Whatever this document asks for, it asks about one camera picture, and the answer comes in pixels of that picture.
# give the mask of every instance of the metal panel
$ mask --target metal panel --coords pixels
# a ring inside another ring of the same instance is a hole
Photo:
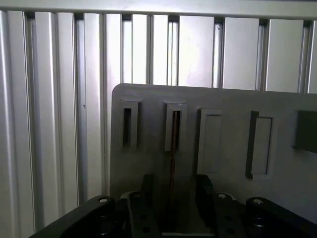
[[[20,236],[35,231],[34,190],[32,178],[32,145],[30,122],[30,79],[26,52],[26,21],[20,11],[8,12],[11,53],[12,95],[14,110],[15,159],[17,166]]]
[[[84,27],[88,158],[87,180],[89,199],[105,192],[102,15],[85,13]]]
[[[251,170],[253,175],[267,174],[271,122],[271,118],[257,119]]]
[[[222,35],[224,32],[224,25],[222,23],[216,23],[214,25],[213,36],[213,66],[212,66],[212,87],[220,88],[221,76],[222,76],[222,54],[223,54],[223,40]]]
[[[178,84],[178,22],[168,23],[167,84]]]
[[[313,41],[311,51],[311,65],[308,78],[308,93],[317,93],[317,21],[313,22]]]
[[[160,12],[192,15],[214,14],[260,18],[309,19],[317,17],[316,2],[297,1],[250,1],[250,0],[2,0],[0,7],[23,9],[59,9],[108,12]]]
[[[63,214],[59,139],[55,15],[36,12],[44,224]]]
[[[58,68],[64,213],[78,206],[75,24],[72,13],[58,13]]]
[[[153,16],[153,81],[152,84],[167,84],[167,31],[168,17]]]
[[[0,237],[19,234],[7,15],[0,11]]]
[[[197,173],[217,173],[221,137],[220,109],[201,109]]]
[[[149,76],[149,17],[132,15],[132,82],[146,84]]]
[[[132,83],[132,22],[130,20],[122,21],[122,82]]]
[[[180,16],[179,86],[211,87],[213,20]]]
[[[270,20],[266,91],[297,92],[303,21]]]
[[[223,88],[256,88],[259,20],[226,18]]]
[[[77,43],[77,93],[78,93],[78,191],[79,204],[87,201],[87,118],[85,78],[85,31],[84,19],[76,20]]]
[[[110,140],[112,91],[121,82],[121,15],[106,15],[106,193],[109,194],[110,181]]]

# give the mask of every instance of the metal frame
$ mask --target metal frame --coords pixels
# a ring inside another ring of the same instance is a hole
[[[239,17],[317,19],[317,2],[257,0],[2,0],[2,9],[182,13]]]

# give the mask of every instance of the black plastic part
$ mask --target black plastic part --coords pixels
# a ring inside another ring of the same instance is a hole
[[[251,111],[250,115],[250,129],[249,129],[249,141],[248,141],[248,152],[247,152],[247,164],[246,164],[246,177],[252,179],[252,161],[253,161],[253,150],[254,150],[254,141],[256,137],[256,127],[257,127],[257,118],[259,112]]]
[[[212,228],[214,224],[213,186],[207,175],[196,176],[196,206],[205,226]]]
[[[133,192],[128,196],[132,238],[160,238],[158,224],[143,193]]]
[[[317,112],[298,111],[294,147],[317,153]]]
[[[102,217],[113,213],[114,200],[97,196],[38,231],[31,238],[100,237]]]
[[[216,235],[218,238],[246,238],[240,215],[231,196],[216,193],[214,198]]]
[[[153,175],[144,175],[142,179],[141,191],[145,195],[147,205],[152,207],[153,199]]]
[[[218,238],[245,238],[236,205],[229,195],[216,193],[207,175],[196,176],[196,206],[207,227]]]
[[[249,219],[261,219],[264,226],[262,237],[316,238],[316,224],[262,197],[246,201]]]

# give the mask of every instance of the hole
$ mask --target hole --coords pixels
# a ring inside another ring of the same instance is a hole
[[[130,144],[131,108],[125,108],[123,113],[123,146]]]
[[[179,22],[179,16],[177,15],[169,15],[168,22]]]
[[[131,14],[122,14],[122,21],[132,21]]]
[[[149,227],[143,227],[143,233],[149,233],[150,228]]]
[[[232,229],[232,228],[228,228],[228,229],[227,229],[227,232],[228,232],[230,235],[233,235],[233,234],[236,233],[236,232],[234,231],[234,229]]]
[[[227,221],[232,221],[232,217],[231,216],[225,216],[224,217]]]
[[[179,130],[180,130],[180,111],[173,112],[173,127],[172,127],[172,150],[178,150],[179,145]]]

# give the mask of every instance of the rectangular slot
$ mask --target rectangular slot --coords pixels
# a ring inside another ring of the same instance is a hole
[[[165,151],[184,151],[186,146],[186,104],[166,103]]]
[[[119,115],[121,127],[117,133],[117,141],[120,148],[137,148],[139,102],[121,101]]]
[[[125,108],[123,112],[123,147],[131,144],[131,108]]]
[[[172,128],[172,150],[177,151],[179,147],[179,129],[180,129],[180,111],[173,112],[173,128]]]

